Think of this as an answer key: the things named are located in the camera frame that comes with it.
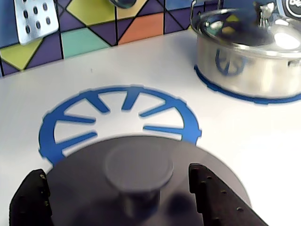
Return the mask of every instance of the orange tile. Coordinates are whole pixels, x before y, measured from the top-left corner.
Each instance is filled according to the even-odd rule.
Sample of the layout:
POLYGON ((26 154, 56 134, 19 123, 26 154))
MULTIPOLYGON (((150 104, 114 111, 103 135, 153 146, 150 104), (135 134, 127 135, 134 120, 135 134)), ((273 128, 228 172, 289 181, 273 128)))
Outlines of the orange tile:
POLYGON ((146 39, 163 34, 163 13, 137 17, 118 44, 146 39))

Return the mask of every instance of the blue tile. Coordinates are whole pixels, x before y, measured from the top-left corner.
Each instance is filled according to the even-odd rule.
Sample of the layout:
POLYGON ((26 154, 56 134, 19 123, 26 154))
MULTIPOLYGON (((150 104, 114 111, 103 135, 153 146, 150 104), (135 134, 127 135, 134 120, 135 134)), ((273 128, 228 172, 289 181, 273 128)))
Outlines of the blue tile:
MULTIPOLYGON (((191 6, 192 0, 166 0, 166 9, 167 10, 174 10, 180 8, 188 8, 191 6)), ((196 6, 204 5, 203 0, 197 1, 196 6)))
POLYGON ((0 48, 18 43, 13 0, 0 0, 0 48))
MULTIPOLYGON (((276 3, 276 0, 261 0, 260 3, 266 4, 272 1, 276 3)), ((253 2, 254 0, 224 0, 224 8, 254 9, 253 2)))

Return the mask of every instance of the lid handle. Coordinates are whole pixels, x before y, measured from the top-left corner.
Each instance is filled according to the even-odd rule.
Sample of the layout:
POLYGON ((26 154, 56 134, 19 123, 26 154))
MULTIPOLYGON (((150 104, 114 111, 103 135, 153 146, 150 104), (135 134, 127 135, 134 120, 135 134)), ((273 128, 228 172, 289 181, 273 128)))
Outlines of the lid handle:
POLYGON ((255 11, 257 13, 257 24, 259 27, 268 27, 269 26, 269 18, 272 16, 274 10, 276 9, 276 5, 274 2, 270 2, 266 5, 260 4, 258 2, 253 3, 255 7, 255 11))

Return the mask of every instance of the spatula holes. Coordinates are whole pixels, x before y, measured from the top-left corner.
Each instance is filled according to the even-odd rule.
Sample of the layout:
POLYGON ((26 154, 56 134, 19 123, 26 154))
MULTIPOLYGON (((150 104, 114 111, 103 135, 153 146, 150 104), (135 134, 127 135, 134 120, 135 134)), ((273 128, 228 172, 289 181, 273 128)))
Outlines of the spatula holes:
POLYGON ((51 23, 49 17, 46 17, 46 23, 47 23, 48 25, 51 23))
POLYGON ((38 8, 35 6, 35 7, 33 7, 33 13, 35 14, 35 15, 37 15, 38 14, 38 8))
POLYGON ((27 10, 24 10, 24 11, 23 11, 23 15, 24 15, 24 18, 25 18, 25 19, 28 18, 28 12, 27 12, 27 10))
POLYGON ((40 29, 40 28, 41 28, 41 24, 40 24, 40 22, 39 22, 39 21, 37 21, 37 22, 36 22, 36 27, 37 27, 38 29, 40 29))
POLYGON ((47 3, 43 3, 43 10, 47 11, 47 9, 48 9, 47 3))
POLYGON ((25 27, 25 30, 26 30, 26 33, 27 33, 27 34, 30 33, 30 27, 29 27, 28 25, 25 27))

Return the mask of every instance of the stainless steel pot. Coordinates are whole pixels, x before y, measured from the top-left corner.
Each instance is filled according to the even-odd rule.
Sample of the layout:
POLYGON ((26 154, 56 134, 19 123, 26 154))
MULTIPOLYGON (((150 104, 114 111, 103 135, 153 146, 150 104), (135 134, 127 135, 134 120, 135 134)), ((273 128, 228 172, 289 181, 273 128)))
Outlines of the stainless steel pot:
POLYGON ((273 2, 193 16, 196 2, 191 27, 198 34, 197 66, 206 79, 249 97, 301 93, 301 22, 273 13, 273 2))

